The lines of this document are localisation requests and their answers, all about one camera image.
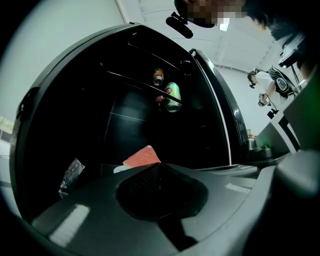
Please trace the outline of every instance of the soda can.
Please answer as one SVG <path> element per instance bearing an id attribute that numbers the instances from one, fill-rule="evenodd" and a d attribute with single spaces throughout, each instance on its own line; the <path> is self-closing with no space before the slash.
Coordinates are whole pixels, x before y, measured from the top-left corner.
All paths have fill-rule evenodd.
<path id="1" fill-rule="evenodd" d="M 164 71 L 161 68 L 156 68 L 153 73 L 153 83 L 155 86 L 162 85 L 164 81 Z"/>
<path id="2" fill-rule="evenodd" d="M 178 100 L 181 100 L 180 96 L 180 89 L 179 86 L 175 82 L 170 82 L 167 84 L 164 91 L 167 94 L 170 94 L 171 96 L 177 98 Z M 165 98 L 165 108 L 171 113 L 177 112 L 181 109 L 182 105 L 179 102 L 176 102 L 172 99 Z"/>

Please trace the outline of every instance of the green can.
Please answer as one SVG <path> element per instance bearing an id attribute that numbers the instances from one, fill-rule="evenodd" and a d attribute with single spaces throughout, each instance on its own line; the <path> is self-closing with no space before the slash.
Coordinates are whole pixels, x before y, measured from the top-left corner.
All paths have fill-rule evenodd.
<path id="1" fill-rule="evenodd" d="M 177 98 L 178 100 L 181 100 L 180 96 L 180 89 L 179 86 L 175 82 L 170 82 L 167 84 L 164 91 L 167 94 L 170 94 L 171 96 Z M 179 102 L 176 102 L 172 99 L 165 98 L 165 108 L 171 113 L 177 112 L 181 109 L 181 104 Z"/>

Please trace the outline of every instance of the ceiling light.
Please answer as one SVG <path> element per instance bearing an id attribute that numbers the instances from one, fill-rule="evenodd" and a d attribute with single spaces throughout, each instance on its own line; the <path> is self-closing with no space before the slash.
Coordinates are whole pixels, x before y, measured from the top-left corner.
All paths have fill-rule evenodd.
<path id="1" fill-rule="evenodd" d="M 221 31 L 227 31 L 229 27 L 230 19 L 229 18 L 224 18 L 222 23 L 219 25 L 219 29 Z"/>

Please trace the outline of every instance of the gray surface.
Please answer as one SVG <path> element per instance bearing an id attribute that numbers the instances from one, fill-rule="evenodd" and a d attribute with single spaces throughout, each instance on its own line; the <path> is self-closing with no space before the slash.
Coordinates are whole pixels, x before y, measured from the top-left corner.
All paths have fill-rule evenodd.
<path id="1" fill-rule="evenodd" d="M 10 144 L 0 139 L 0 156 L 8 158 L 10 154 Z"/>
<path id="2" fill-rule="evenodd" d="M 285 154 L 290 151 L 286 144 L 286 141 L 284 140 L 284 137 L 279 134 L 278 130 L 275 128 L 272 122 L 268 123 L 268 125 L 262 130 L 262 132 L 260 132 L 259 135 L 255 137 L 255 142 L 257 147 L 270 147 L 275 155 Z"/>
<path id="3" fill-rule="evenodd" d="M 206 172 L 214 175 L 247 177 L 253 174 L 258 174 L 259 169 L 256 166 L 234 164 L 229 166 L 220 166 L 214 168 L 198 169 L 201 172 Z"/>
<path id="4" fill-rule="evenodd" d="M 302 150 L 320 150 L 319 81 L 319 72 L 315 72 L 308 85 L 283 111 Z"/>
<path id="5" fill-rule="evenodd" d="M 269 196 L 274 169 L 275 166 L 262 169 L 251 193 L 234 215 L 202 243 L 184 250 L 180 255 L 242 255 L 247 237 Z"/>
<path id="6" fill-rule="evenodd" d="M 10 212 L 18 217 L 21 217 L 12 188 L 0 186 L 0 192 Z"/>
<path id="7" fill-rule="evenodd" d="M 2 130 L 1 138 L 0 138 L 0 139 L 3 140 L 3 141 L 5 141 L 5 142 L 10 142 L 11 133 Z"/>
<path id="8" fill-rule="evenodd" d="M 57 226 L 57 220 L 61 220 L 72 206 L 80 204 L 89 207 L 90 213 L 66 247 L 68 251 L 91 256 L 177 253 L 157 223 L 132 218 L 115 200 L 120 181 L 137 172 L 139 170 L 123 171 L 91 182 L 54 204 L 32 225 L 48 236 Z"/>
<path id="9" fill-rule="evenodd" d="M 11 183 L 8 157 L 0 156 L 0 181 Z"/>
<path id="10" fill-rule="evenodd" d="M 288 155 L 277 166 L 277 177 L 301 198 L 312 199 L 320 191 L 320 152 L 303 151 Z"/>
<path id="11" fill-rule="evenodd" d="M 208 201 L 196 217 L 181 220 L 185 234 L 201 242 L 221 227 L 242 205 L 248 194 L 227 188 L 228 184 L 250 191 L 255 180 L 218 176 L 179 167 L 208 188 Z M 76 205 L 90 208 L 90 213 L 66 249 L 81 255 L 172 255 L 178 250 L 156 222 L 138 220 L 127 214 L 116 200 L 116 188 L 124 179 L 139 172 L 130 169 L 89 183 L 57 202 L 32 225 L 49 236 Z"/>

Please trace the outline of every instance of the white wall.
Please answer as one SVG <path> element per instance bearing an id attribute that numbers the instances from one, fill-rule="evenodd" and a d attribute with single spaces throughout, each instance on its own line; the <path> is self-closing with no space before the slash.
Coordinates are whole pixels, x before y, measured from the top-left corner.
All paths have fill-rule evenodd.
<path id="1" fill-rule="evenodd" d="M 259 93 L 264 93 L 259 85 L 255 89 L 249 87 L 247 74 L 238 70 L 231 70 L 227 67 L 218 68 L 224 80 L 229 85 L 243 115 L 247 129 L 251 129 L 253 135 L 258 135 L 270 122 L 267 113 L 269 106 L 258 106 Z"/>
<path id="2" fill-rule="evenodd" d="M 11 39 L 0 63 L 0 116 L 17 107 L 42 70 L 66 48 L 97 31 L 123 24 L 115 0 L 43 0 Z"/>
<path id="3" fill-rule="evenodd" d="M 3 197 L 9 210 L 20 217 L 14 193 L 11 188 L 11 179 L 9 172 L 9 151 L 10 144 L 0 139 L 0 196 Z"/>

